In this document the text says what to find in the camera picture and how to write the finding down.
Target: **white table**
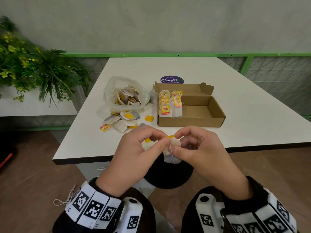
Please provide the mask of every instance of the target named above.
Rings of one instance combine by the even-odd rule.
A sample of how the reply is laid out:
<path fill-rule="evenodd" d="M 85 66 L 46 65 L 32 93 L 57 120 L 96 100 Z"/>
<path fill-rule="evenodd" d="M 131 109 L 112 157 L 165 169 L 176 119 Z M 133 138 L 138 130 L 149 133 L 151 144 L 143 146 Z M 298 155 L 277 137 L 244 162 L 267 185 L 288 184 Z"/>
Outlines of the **white table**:
<path fill-rule="evenodd" d="M 150 90 L 166 75 L 175 75 L 185 83 L 214 86 L 213 96 L 226 114 L 220 128 L 207 128 L 218 134 L 228 152 L 311 146 L 311 123 L 215 57 L 188 58 L 110 58 L 83 104 L 66 137 L 57 150 L 56 164 L 110 161 L 122 134 L 99 127 L 109 116 L 103 102 L 103 90 L 109 78 L 125 76 Z M 178 127 L 158 127 L 156 106 L 147 105 L 143 115 L 155 117 L 152 123 L 168 135 Z"/>

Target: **hand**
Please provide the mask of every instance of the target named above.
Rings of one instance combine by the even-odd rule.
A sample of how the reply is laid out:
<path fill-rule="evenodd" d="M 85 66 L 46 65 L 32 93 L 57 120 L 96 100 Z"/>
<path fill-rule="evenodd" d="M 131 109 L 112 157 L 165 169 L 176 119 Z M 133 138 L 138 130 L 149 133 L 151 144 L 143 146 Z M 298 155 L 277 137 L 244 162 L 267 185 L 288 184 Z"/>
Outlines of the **hand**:
<path fill-rule="evenodd" d="M 253 196 L 249 181 L 231 160 L 216 133 L 188 126 L 174 136 L 184 137 L 180 140 L 181 147 L 171 147 L 172 154 L 192 165 L 228 198 L 246 200 Z"/>
<path fill-rule="evenodd" d="M 141 180 L 170 144 L 167 134 L 149 125 L 138 126 L 122 136 L 115 155 L 108 166 L 97 178 L 96 185 L 103 191 L 120 197 L 128 188 Z M 145 151 L 142 142 L 146 139 L 157 141 Z"/>

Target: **finger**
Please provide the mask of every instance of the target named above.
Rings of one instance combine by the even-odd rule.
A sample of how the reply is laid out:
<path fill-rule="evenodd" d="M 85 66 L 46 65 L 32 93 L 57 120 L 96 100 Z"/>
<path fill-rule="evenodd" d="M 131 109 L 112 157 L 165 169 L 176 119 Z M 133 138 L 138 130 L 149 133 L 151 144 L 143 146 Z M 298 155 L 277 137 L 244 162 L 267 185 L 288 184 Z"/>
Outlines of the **finger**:
<path fill-rule="evenodd" d="M 189 164 L 191 164 L 189 161 L 192 159 L 195 152 L 197 152 L 195 150 L 188 150 L 179 146 L 170 146 L 168 151 L 176 158 L 184 160 Z"/>
<path fill-rule="evenodd" d="M 148 150 L 142 153 L 144 157 L 150 160 L 152 163 L 156 158 L 171 144 L 171 139 L 163 138 L 151 146 Z"/>
<path fill-rule="evenodd" d="M 188 136 L 191 134 L 192 136 L 197 137 L 200 141 L 204 141 L 210 133 L 212 132 L 201 127 L 187 126 L 179 129 L 174 136 L 179 139 L 182 136 Z"/>
<path fill-rule="evenodd" d="M 163 137 L 166 137 L 167 134 L 159 129 L 153 128 L 149 125 L 144 126 L 140 129 L 137 129 L 132 134 L 135 138 L 142 143 L 146 139 L 150 139 L 152 141 L 161 140 Z"/>
<path fill-rule="evenodd" d="M 192 145 L 193 147 L 198 147 L 198 139 L 193 137 L 192 135 L 184 136 L 180 139 L 181 147 L 187 147 L 188 145 Z"/>

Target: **artificial plant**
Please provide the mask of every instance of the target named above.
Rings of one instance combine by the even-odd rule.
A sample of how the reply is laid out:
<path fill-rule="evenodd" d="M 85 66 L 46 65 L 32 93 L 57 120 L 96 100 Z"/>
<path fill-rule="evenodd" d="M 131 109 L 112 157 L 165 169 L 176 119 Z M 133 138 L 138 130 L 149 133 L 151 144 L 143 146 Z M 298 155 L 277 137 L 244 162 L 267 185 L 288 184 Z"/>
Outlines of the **artificial plant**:
<path fill-rule="evenodd" d="M 39 99 L 70 100 L 75 86 L 88 87 L 87 68 L 67 57 L 63 50 L 45 50 L 24 39 L 7 17 L 0 18 L 0 86 L 14 86 L 23 101 L 24 92 L 40 88 Z"/>

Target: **gray wall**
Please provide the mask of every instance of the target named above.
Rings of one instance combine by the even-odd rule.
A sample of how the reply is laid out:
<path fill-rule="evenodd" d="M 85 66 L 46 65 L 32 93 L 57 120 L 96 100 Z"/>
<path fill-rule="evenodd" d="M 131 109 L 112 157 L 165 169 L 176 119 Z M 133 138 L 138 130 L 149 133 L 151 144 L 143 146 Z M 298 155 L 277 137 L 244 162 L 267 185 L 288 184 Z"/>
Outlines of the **gray wall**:
<path fill-rule="evenodd" d="M 0 0 L 33 42 L 69 52 L 311 52 L 311 0 Z"/>

